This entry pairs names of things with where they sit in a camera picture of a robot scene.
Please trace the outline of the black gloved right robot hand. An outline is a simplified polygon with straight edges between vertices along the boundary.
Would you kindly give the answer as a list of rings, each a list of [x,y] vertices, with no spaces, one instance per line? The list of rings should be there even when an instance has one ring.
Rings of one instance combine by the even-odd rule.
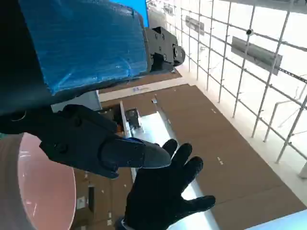
[[[190,157],[189,143],[168,140],[163,149],[171,164],[158,169],[139,169],[128,194],[122,226],[127,230],[166,230],[179,220],[215,205],[212,195],[185,200],[182,193],[203,169],[203,160]]]

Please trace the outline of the black left robot hand blue tape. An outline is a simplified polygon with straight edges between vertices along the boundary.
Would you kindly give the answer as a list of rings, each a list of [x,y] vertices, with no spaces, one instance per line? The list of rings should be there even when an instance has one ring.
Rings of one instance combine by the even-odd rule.
[[[163,148],[117,135],[115,122],[83,105],[52,105],[185,60],[177,38],[148,28],[133,8],[108,0],[0,3],[0,131],[29,133],[52,161],[107,178],[118,168],[163,168]]]

